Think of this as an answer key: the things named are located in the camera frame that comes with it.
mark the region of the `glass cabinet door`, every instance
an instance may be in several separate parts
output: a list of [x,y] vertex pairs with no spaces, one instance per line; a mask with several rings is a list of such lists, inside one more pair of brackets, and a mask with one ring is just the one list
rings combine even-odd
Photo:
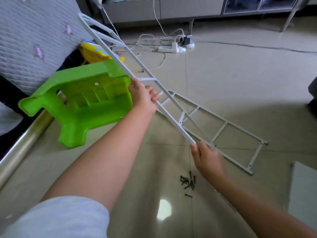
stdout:
[[224,14],[254,12],[261,0],[227,0]]
[[297,0],[262,0],[259,10],[277,10],[292,8]]

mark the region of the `person's left hand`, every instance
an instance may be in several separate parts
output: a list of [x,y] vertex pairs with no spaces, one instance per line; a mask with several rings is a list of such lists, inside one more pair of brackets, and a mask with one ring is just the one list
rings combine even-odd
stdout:
[[140,80],[132,77],[131,84],[129,85],[128,89],[131,93],[134,107],[140,106],[147,109],[151,113],[155,113],[155,103],[159,99],[159,96],[150,85],[143,87]]

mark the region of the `light blue sleeve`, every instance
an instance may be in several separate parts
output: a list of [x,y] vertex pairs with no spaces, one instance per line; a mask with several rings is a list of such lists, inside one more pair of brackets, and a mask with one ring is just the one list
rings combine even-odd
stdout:
[[99,202],[77,196],[46,200],[6,229],[1,238],[106,238],[109,212]]

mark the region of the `green plastic stool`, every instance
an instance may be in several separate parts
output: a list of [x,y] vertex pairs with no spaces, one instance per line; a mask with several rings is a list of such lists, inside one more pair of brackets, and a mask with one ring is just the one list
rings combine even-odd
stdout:
[[[56,72],[19,107],[34,116],[45,108],[61,124],[59,142],[67,148],[84,145],[87,131],[119,121],[132,108],[128,75],[113,61]],[[57,96],[61,90],[68,103]]]

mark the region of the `white metal frame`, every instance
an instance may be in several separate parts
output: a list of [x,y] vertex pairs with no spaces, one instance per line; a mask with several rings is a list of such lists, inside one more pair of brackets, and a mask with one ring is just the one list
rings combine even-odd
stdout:
[[[149,75],[148,78],[138,78],[141,82],[143,81],[152,81],[155,82],[159,88],[162,90],[162,92],[160,92],[160,95],[165,93],[167,95],[167,99],[165,101],[163,101],[162,103],[160,103],[159,101],[156,102],[156,106],[158,108],[158,112],[160,112],[161,114],[163,114],[173,125],[174,127],[186,138],[186,140],[189,143],[194,143],[196,144],[195,140],[192,138],[195,137],[196,139],[199,140],[203,140],[204,142],[206,142],[206,144],[208,144],[210,147],[216,149],[218,152],[220,152],[228,161],[230,161],[231,163],[233,163],[234,165],[236,165],[237,167],[239,167],[240,169],[242,169],[243,171],[245,171],[246,173],[248,173],[249,175],[253,175],[253,172],[250,170],[252,167],[253,162],[255,161],[259,151],[262,148],[262,145],[267,144],[267,141],[259,138],[258,136],[250,133],[249,131],[237,126],[236,124],[222,118],[221,116],[201,107],[200,105],[194,103],[193,101],[185,98],[184,96],[173,92],[173,91],[168,91],[166,90],[163,85],[154,77],[154,75],[150,72],[150,70],[148,70],[145,65],[137,58],[136,55],[134,55],[134,53],[125,45],[125,43],[120,39],[120,37],[118,37],[116,35],[116,33],[111,30],[110,28],[106,27],[105,25],[93,20],[92,18],[90,18],[89,16],[79,13],[79,18],[85,28],[85,30],[97,41],[97,43],[112,57],[112,59],[128,74],[129,77],[135,77],[135,75],[125,66],[124,63],[121,62],[121,60],[114,54],[114,52],[103,42],[103,40],[106,40],[110,43],[113,43],[117,46],[123,47],[125,48],[125,50],[133,57],[133,59],[142,67],[142,69]],[[111,36],[107,36],[101,32],[98,32],[92,28],[89,27],[89,25],[95,25],[99,28],[101,28],[102,30],[105,30],[106,32],[108,32]],[[193,104],[196,106],[196,108],[191,112],[191,113],[187,113],[182,106],[175,100],[175,96],[186,100],[187,102]],[[182,112],[180,119],[179,120],[175,120],[174,117],[164,108],[164,105],[166,103],[168,103],[169,101],[172,101],[176,107]],[[221,119],[224,121],[224,125],[220,128],[220,130],[217,132],[217,134],[211,139],[202,128],[200,128],[198,126],[198,124],[196,124],[196,122],[192,119],[192,115],[197,112],[199,109],[213,115],[216,116],[217,118]],[[204,138],[199,137],[198,135],[196,135],[195,133],[191,132],[188,128],[184,127],[183,124],[187,121],[192,122],[192,124],[205,136]],[[252,157],[250,163],[248,164],[247,167],[244,167],[242,164],[240,164],[239,162],[237,162],[236,160],[234,160],[232,157],[228,156],[227,154],[223,153],[222,151],[220,151],[218,148],[215,148],[214,145],[214,141],[216,140],[216,138],[219,136],[219,134],[221,133],[221,131],[225,128],[226,125],[232,125],[235,128],[237,128],[238,130],[244,132],[245,134],[253,137],[254,139],[260,141],[260,145],[257,148],[254,156]]]

